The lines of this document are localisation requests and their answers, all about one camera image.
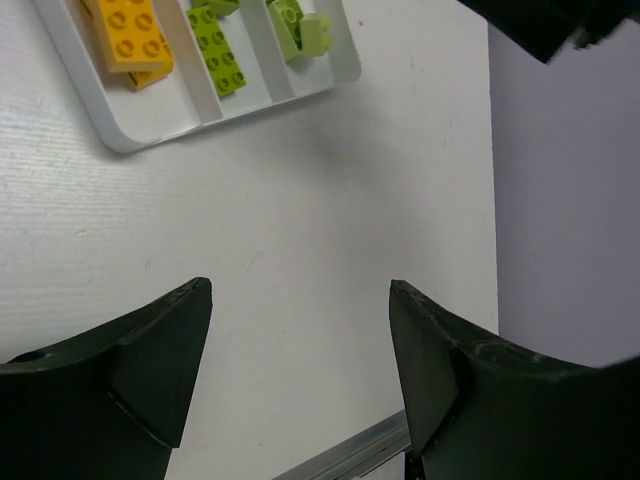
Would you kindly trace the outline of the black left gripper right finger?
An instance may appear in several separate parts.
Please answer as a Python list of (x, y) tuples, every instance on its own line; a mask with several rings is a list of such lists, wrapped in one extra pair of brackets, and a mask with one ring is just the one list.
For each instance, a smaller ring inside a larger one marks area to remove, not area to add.
[(635, 479), (639, 361), (516, 345), (403, 280), (389, 320), (413, 453), (430, 479)]

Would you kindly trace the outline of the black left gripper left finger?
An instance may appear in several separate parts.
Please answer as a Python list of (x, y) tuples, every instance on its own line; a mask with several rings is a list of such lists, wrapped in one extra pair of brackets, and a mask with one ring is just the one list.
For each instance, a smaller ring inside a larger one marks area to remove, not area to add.
[(2, 478), (164, 478), (182, 441), (212, 310), (212, 284), (197, 277), (2, 364)]

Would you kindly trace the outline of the yellow 2x4 lego brick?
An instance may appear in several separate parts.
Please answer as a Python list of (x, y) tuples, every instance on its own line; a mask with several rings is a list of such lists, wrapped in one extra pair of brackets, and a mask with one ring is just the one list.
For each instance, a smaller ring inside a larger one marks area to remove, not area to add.
[(81, 1), (111, 73), (155, 72), (173, 62), (148, 0)]

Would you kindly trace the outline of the green 2x4 lego brick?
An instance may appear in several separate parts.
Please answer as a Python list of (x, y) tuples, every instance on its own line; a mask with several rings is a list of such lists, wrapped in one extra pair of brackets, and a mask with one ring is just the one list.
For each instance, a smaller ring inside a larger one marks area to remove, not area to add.
[(203, 6), (191, 8), (186, 14), (218, 96), (225, 97), (243, 88), (245, 75), (212, 10)]

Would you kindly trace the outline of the aluminium table frame rail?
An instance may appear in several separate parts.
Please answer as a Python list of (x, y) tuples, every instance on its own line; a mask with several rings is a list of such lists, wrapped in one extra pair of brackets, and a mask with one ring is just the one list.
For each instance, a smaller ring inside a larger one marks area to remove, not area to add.
[(274, 480), (355, 479), (410, 448), (406, 413), (401, 410)]

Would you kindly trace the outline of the yellow sloped printed lego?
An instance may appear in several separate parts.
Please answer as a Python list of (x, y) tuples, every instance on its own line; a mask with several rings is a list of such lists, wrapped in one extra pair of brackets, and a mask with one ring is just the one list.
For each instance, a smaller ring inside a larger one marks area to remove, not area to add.
[(169, 76), (173, 71), (173, 67), (173, 62), (168, 61), (158, 70), (128, 72), (126, 76), (131, 88), (135, 91), (139, 91)]

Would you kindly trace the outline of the green 2x2 lego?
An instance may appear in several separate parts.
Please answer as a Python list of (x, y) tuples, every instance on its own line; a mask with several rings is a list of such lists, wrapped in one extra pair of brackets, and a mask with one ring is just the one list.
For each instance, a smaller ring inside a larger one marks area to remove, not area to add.
[(322, 57), (332, 43), (331, 19), (324, 13), (310, 13), (300, 21), (302, 54), (305, 57)]

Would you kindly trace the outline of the green 2x2 lego upturned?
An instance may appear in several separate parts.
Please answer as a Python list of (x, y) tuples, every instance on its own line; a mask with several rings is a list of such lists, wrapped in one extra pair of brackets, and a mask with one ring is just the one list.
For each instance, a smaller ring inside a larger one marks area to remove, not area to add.
[(240, 7), (239, 0), (192, 0), (191, 4), (193, 8), (209, 7), (218, 18), (227, 17)]

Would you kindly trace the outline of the white three-compartment tray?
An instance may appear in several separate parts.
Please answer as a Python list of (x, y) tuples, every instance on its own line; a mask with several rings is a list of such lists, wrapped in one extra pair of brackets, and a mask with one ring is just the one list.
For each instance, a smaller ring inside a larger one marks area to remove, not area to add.
[(339, 1), (39, 1), (100, 139), (136, 152), (360, 77)]

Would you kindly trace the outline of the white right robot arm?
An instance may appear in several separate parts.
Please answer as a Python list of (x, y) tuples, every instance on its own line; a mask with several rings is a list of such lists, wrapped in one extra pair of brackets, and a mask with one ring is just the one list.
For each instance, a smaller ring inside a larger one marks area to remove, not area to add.
[(639, 20), (638, 0), (460, 0), (536, 60), (547, 64), (567, 42), (599, 44), (625, 21)]

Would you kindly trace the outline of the green 2x4 lego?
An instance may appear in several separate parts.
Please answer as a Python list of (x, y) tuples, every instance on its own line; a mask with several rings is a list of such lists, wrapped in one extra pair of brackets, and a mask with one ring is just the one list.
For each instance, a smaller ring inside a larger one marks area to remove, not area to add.
[(297, 0), (267, 1), (267, 9), (285, 62), (301, 54), (300, 21), (303, 12)]

